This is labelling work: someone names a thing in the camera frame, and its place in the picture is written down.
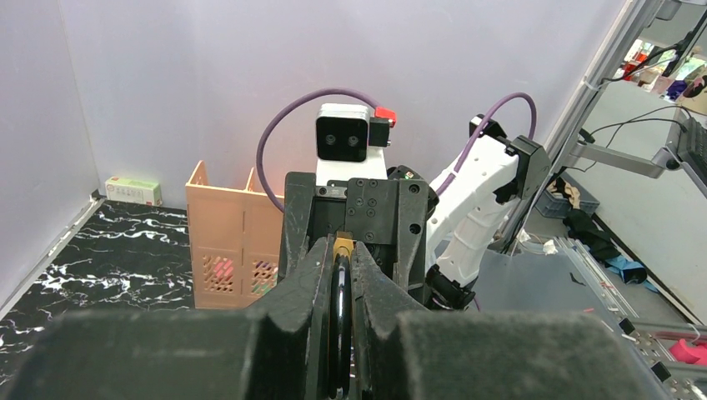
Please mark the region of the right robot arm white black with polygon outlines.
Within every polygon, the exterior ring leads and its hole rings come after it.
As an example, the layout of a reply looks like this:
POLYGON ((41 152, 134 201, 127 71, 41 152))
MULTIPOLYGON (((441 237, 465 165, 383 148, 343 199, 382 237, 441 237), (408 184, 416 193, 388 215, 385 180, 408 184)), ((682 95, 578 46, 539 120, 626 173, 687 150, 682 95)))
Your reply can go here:
POLYGON ((392 124, 353 105, 323 106, 316 170, 286 177, 278 275, 286 277, 319 238, 346 232, 415 300, 463 310, 497 228, 547 177, 548 155, 480 114, 469 124, 471 148, 425 182, 408 167, 386 166, 392 124))

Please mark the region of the large brass padlock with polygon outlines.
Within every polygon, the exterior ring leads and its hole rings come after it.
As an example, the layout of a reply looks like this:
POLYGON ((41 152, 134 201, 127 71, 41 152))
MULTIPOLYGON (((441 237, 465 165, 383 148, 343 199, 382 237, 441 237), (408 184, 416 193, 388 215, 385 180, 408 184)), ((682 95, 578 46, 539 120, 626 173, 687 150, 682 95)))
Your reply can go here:
POLYGON ((348 395, 352 352, 352 278, 354 240, 348 232, 336 232, 333 240, 331 297, 328 334, 328 395, 348 395))

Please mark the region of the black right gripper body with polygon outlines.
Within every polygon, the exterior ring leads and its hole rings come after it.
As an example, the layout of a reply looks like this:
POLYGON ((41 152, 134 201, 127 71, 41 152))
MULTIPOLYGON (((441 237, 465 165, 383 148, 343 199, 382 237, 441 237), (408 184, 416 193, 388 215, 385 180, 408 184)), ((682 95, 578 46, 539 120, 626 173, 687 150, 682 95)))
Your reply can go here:
POLYGON ((399 185, 393 180, 351 178, 316 187, 308 225, 310 245, 348 233, 362 242, 387 276, 396 262, 399 185))

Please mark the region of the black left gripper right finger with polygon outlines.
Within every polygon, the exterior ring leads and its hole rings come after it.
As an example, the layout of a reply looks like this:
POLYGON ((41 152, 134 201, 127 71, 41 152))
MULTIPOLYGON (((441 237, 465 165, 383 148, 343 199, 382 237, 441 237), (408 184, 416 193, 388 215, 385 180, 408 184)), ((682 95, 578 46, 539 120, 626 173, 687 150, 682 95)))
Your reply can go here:
POLYGON ((364 399, 667 399, 625 340, 587 312, 431 311, 353 252, 364 399))

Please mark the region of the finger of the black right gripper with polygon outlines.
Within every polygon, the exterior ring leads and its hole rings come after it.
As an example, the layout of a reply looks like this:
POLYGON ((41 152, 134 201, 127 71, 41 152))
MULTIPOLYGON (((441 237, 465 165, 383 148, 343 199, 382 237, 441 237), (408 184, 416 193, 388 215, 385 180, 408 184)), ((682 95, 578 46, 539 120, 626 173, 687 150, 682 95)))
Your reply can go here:
POLYGON ((394 282, 408 293, 421 293, 429 188, 425 181, 418 179, 401 179, 398 185, 394 282))
POLYGON ((315 183, 313 172, 289 172, 286 175, 278 282, 292 273, 308 252, 308 226, 315 183))

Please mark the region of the monitor on arm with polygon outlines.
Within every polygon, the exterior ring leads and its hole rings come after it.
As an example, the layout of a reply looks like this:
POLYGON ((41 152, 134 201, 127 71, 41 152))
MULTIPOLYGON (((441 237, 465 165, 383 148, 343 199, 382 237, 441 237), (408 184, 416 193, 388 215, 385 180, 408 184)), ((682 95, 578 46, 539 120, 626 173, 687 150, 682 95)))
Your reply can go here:
POLYGON ((702 194, 706 194, 706 130, 693 117, 672 120, 665 145, 651 159, 579 140, 564 163, 574 166, 584 158, 648 178, 659 178, 667 171, 684 170, 702 194))

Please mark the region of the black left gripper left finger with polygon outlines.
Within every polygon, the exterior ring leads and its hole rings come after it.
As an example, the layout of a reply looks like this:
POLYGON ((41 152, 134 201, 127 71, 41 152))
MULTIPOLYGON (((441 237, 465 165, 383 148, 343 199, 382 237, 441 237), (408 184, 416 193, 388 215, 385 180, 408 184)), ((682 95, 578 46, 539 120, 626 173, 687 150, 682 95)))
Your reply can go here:
POLYGON ((239 310, 69 312, 7 399, 325 399, 333 239, 239 310))

